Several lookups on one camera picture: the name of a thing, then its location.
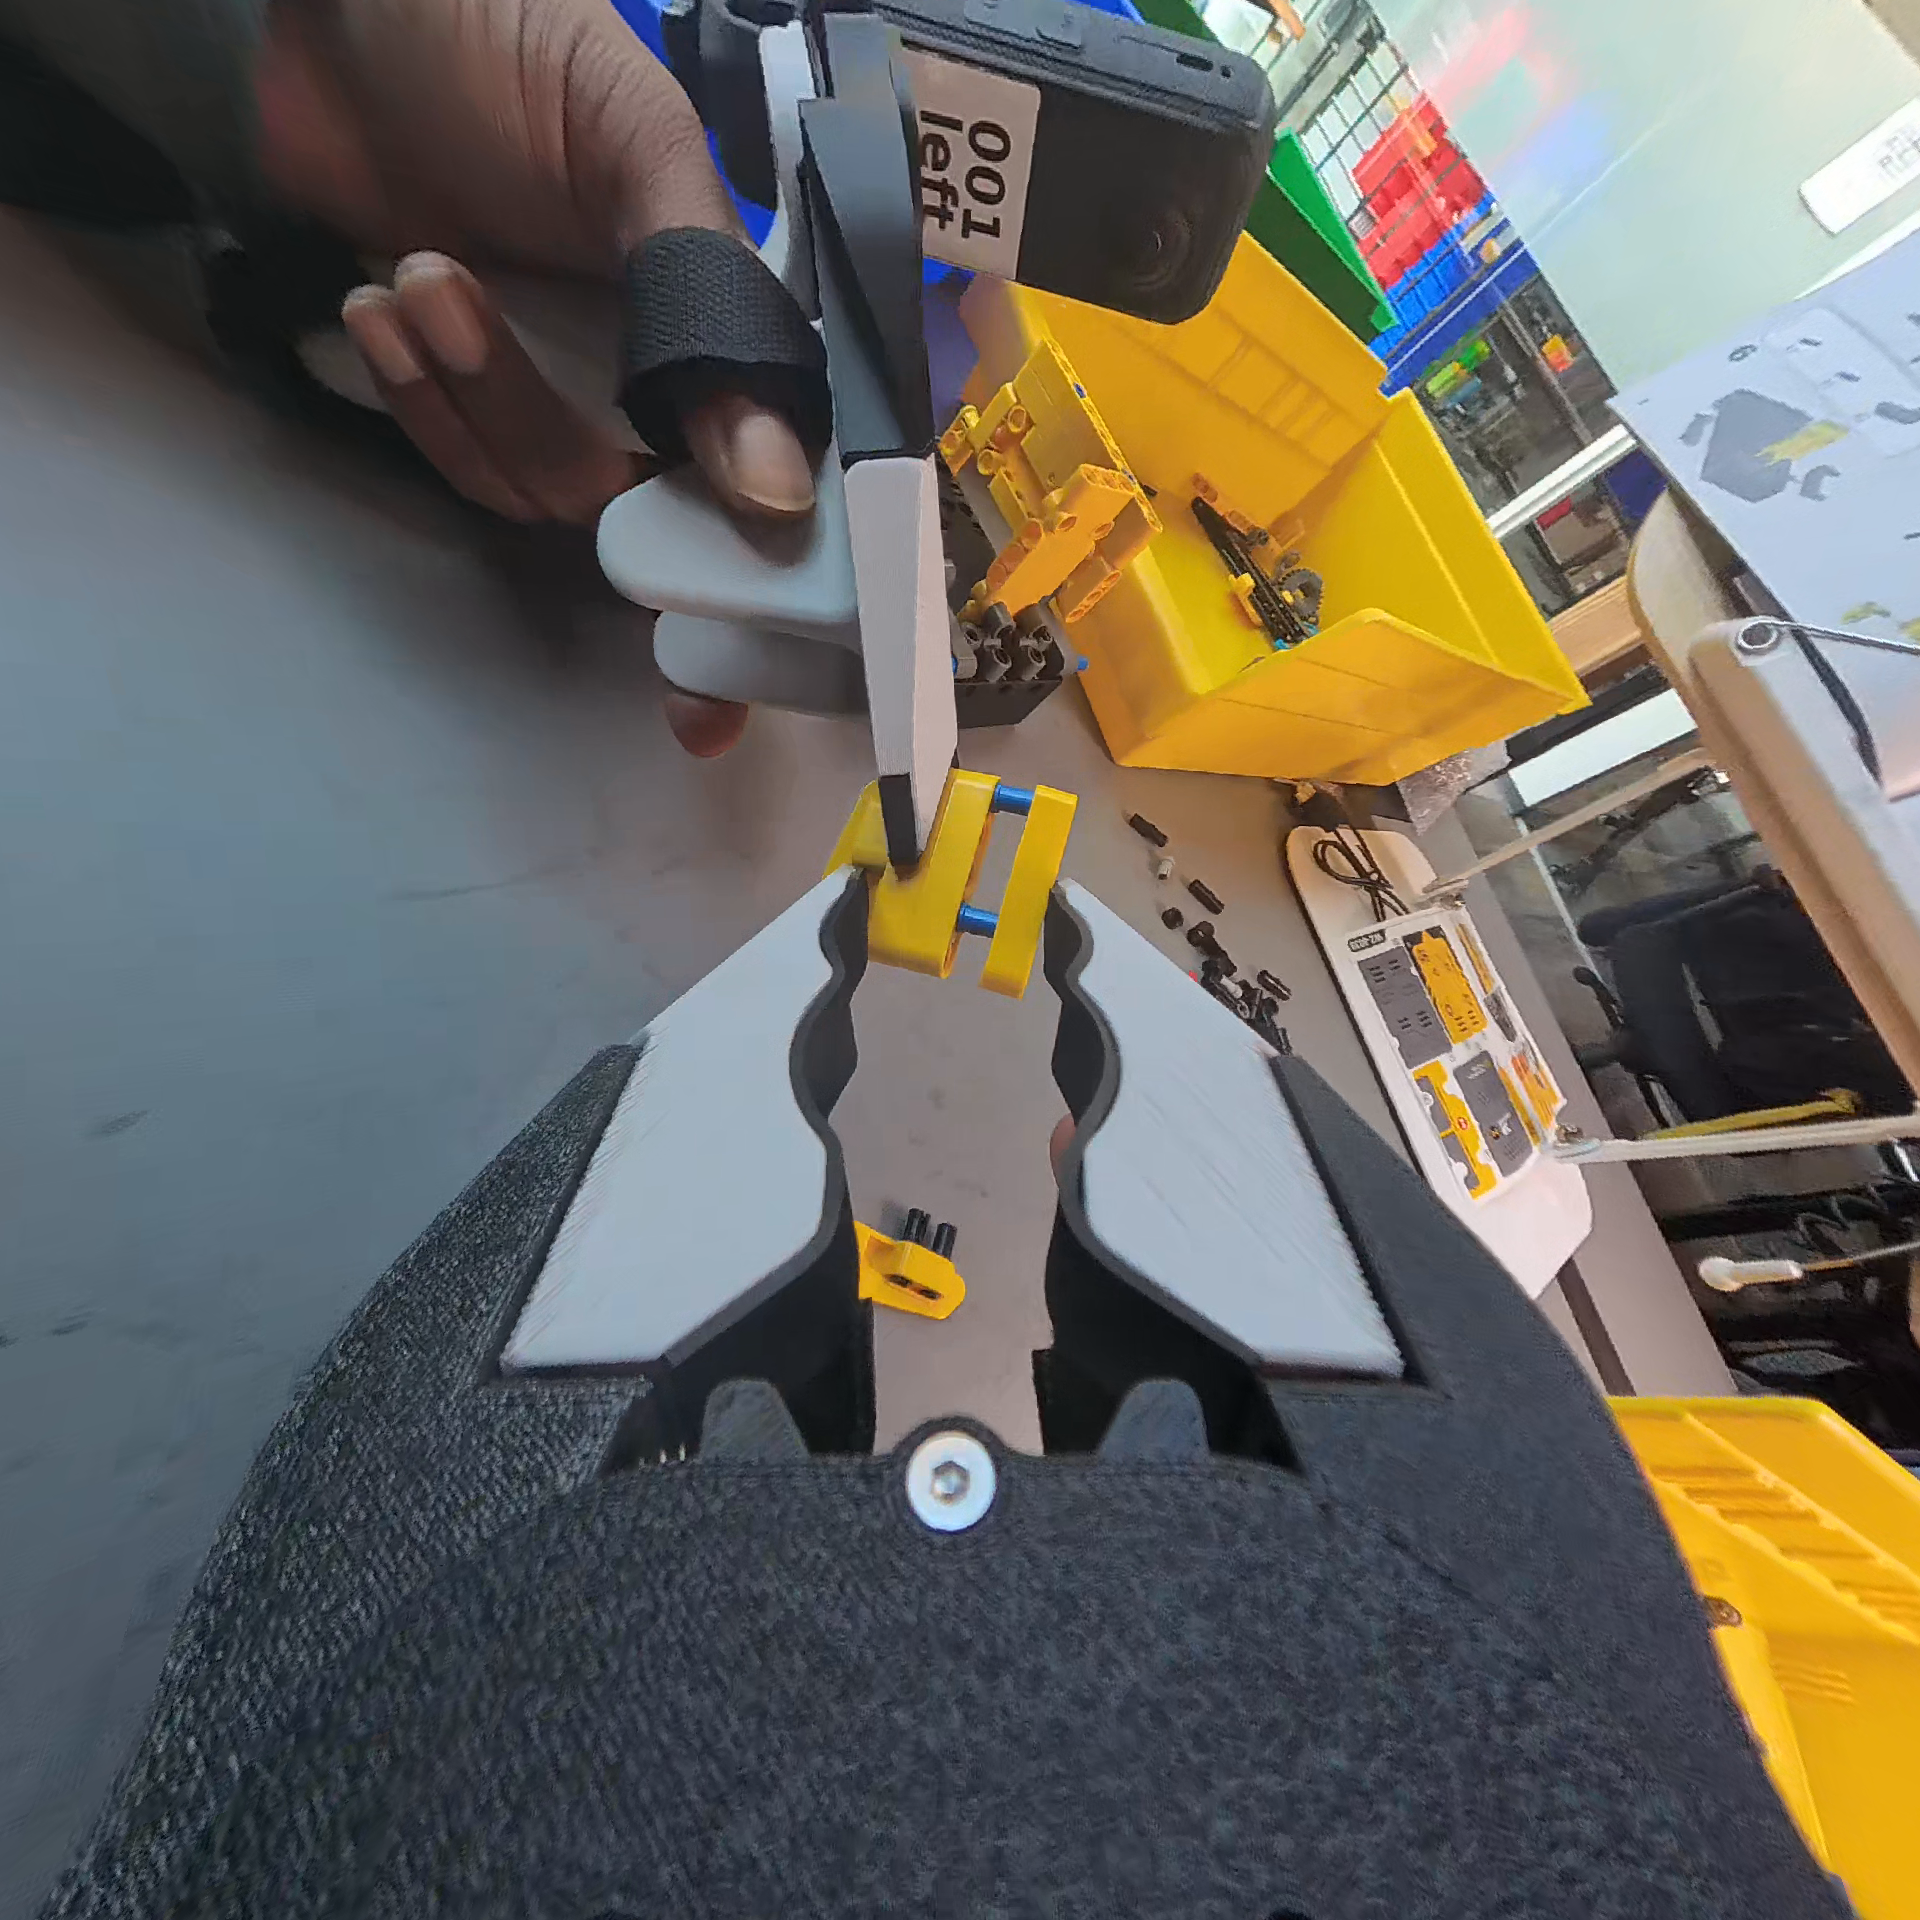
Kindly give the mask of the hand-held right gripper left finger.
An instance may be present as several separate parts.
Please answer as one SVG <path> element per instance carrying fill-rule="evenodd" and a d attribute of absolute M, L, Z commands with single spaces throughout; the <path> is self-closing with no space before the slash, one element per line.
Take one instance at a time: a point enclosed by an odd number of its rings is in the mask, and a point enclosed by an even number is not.
<path fill-rule="evenodd" d="M 870 881 L 830 869 L 644 1026 L 504 1376 L 688 1376 L 728 1338 L 838 1349 L 860 1295 L 830 1112 L 862 965 Z"/>

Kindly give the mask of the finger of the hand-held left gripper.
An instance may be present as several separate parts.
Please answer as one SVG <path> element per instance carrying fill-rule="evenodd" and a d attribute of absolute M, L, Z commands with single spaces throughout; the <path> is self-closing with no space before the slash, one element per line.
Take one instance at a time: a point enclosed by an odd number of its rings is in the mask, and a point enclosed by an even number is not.
<path fill-rule="evenodd" d="M 958 747 L 937 460 L 855 460 L 842 492 L 883 838 L 907 874 L 932 841 Z"/>

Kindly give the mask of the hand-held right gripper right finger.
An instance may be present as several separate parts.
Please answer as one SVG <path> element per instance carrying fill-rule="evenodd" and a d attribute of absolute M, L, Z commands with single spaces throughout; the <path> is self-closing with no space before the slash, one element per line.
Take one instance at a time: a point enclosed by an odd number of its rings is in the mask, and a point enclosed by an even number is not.
<path fill-rule="evenodd" d="M 1082 881 L 1047 902 L 1047 985 L 1082 1246 L 1256 1376 L 1399 1379 L 1284 1057 Z"/>

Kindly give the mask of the yellow lego plate black pins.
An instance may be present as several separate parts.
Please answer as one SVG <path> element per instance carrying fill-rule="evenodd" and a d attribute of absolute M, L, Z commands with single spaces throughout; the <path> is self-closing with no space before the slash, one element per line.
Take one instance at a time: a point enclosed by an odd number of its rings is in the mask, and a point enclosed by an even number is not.
<path fill-rule="evenodd" d="M 952 1319 L 968 1281 L 954 1270 L 954 1223 L 907 1211 L 895 1235 L 855 1221 L 860 1303 Z"/>

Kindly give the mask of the yellow lego subassembly blue pins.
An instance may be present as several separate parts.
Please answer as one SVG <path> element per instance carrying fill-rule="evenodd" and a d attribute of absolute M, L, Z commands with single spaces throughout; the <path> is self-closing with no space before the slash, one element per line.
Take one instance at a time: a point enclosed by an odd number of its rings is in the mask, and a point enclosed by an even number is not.
<path fill-rule="evenodd" d="M 995 912 L 973 907 L 973 881 L 995 824 L 995 780 L 952 771 L 932 838 L 908 869 L 886 863 L 883 795 L 870 784 L 830 841 L 824 880 L 870 881 L 870 958 L 948 978 L 965 939 L 995 939 Z"/>

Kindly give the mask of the person's left forearm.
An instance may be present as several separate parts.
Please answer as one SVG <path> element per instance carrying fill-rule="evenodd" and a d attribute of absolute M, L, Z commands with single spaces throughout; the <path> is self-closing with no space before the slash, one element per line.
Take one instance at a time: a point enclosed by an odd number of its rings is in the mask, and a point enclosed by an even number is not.
<path fill-rule="evenodd" d="M 382 424 L 342 326 L 361 256 L 270 182 L 270 21 L 248 0 L 5 3 L 5 204 L 168 242 L 238 376 L 345 434 Z"/>

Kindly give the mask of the lego model on black base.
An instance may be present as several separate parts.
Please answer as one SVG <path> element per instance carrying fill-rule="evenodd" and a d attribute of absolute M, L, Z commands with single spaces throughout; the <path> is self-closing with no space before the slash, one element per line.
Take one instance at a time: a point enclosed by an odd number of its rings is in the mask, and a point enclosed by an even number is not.
<path fill-rule="evenodd" d="M 958 733 L 1015 728 L 1089 668 L 1089 617 L 1160 515 L 1047 331 L 954 409 L 937 460 Z"/>

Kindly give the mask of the pile of small lego pieces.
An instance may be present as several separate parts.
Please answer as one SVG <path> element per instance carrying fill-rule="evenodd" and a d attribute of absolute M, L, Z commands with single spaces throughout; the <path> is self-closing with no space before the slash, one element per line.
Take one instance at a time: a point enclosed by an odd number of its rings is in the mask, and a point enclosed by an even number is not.
<path fill-rule="evenodd" d="M 1177 939 L 1185 978 L 1273 1057 L 1292 1057 L 1292 1034 L 1284 1026 L 1292 985 L 1267 965 L 1235 965 L 1219 939 L 1229 902 L 1201 874 L 1175 861 L 1168 831 L 1157 819 L 1124 809 L 1124 828 L 1152 849 L 1152 880 L 1160 892 L 1157 915 L 1160 929 Z"/>

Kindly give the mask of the lego tracked assembly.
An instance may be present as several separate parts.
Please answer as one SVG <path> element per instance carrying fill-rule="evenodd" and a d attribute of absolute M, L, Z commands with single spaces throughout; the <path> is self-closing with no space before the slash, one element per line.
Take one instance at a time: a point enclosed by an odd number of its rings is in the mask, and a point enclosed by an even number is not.
<path fill-rule="evenodd" d="M 1193 474 L 1185 515 L 1229 573 L 1229 596 L 1273 649 L 1292 649 L 1322 627 L 1322 573 L 1297 546 L 1277 546 L 1263 525 L 1229 510 L 1204 474 Z"/>

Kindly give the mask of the person's left hand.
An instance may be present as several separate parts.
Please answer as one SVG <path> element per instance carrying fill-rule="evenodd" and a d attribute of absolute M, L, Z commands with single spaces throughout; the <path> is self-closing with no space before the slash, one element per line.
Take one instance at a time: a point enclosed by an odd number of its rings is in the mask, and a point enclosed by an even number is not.
<path fill-rule="evenodd" d="M 547 383 L 476 269 L 620 281 L 656 230 L 741 238 L 703 126 L 614 3 L 299 0 L 254 54 L 259 168 L 353 256 L 353 359 L 511 525 L 596 526 L 652 460 Z"/>

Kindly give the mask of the white rounded instruction card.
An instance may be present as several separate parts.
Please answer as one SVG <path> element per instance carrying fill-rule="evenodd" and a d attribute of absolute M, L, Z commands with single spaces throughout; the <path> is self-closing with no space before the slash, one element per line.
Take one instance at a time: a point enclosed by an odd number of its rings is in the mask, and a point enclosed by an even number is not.
<path fill-rule="evenodd" d="M 1434 1195 L 1539 1303 L 1591 1235 L 1565 1093 L 1462 898 L 1404 831 L 1297 824 L 1284 863 Z"/>

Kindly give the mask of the shelf of coloured bins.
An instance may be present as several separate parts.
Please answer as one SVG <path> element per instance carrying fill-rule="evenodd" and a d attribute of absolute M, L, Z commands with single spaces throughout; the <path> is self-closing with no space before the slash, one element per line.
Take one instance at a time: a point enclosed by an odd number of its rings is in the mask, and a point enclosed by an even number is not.
<path fill-rule="evenodd" d="M 1391 320 L 1375 331 L 1383 394 L 1424 383 L 1515 302 L 1539 263 L 1499 201 L 1413 91 L 1350 160 L 1357 245 Z"/>

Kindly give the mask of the blue storage bin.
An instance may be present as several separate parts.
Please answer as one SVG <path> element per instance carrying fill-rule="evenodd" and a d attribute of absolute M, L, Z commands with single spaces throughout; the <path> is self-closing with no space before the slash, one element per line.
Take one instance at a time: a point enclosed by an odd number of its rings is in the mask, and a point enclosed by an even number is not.
<path fill-rule="evenodd" d="M 614 16 L 652 51 L 652 58 L 660 58 L 660 67 L 670 76 L 676 76 L 676 67 L 670 66 L 670 44 L 662 44 L 662 3 L 656 3 L 656 0 L 614 0 Z M 732 182 L 728 163 L 722 163 L 719 135 L 703 125 L 700 125 L 700 130 L 703 130 L 711 163 L 714 163 L 714 171 L 719 171 L 719 182 L 728 192 L 732 224 L 744 230 L 744 242 L 760 245 L 769 238 L 769 226 L 775 226 L 775 204 L 744 194 Z M 924 261 L 924 293 L 958 295 L 968 281 L 973 281 L 968 269 L 952 269 L 941 261 Z"/>

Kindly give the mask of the yellow storage bin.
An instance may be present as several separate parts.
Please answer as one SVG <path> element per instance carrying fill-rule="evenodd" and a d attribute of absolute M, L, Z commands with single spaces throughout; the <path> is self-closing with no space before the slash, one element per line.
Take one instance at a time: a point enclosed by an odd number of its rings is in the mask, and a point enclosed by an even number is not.
<path fill-rule="evenodd" d="M 965 402 L 1042 331 L 1152 492 L 1160 538 L 1089 617 L 1089 701 L 1138 771 L 1383 786 L 1574 714 L 1588 693 L 1411 393 L 1252 238 L 1185 321 L 973 276 Z M 1322 573 L 1273 649 L 1185 501 L 1204 474 Z"/>
<path fill-rule="evenodd" d="M 1920 1483 L 1812 1399 L 1611 1399 L 1765 1773 L 1855 1915 L 1920 1912 Z"/>

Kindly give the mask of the large printed instruction sheet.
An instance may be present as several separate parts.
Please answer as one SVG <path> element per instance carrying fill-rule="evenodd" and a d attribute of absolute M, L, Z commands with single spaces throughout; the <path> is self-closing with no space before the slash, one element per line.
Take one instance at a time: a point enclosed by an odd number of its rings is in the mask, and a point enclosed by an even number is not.
<path fill-rule="evenodd" d="M 1616 419 L 1773 610 L 1917 647 L 1917 230 L 1636 383 Z"/>

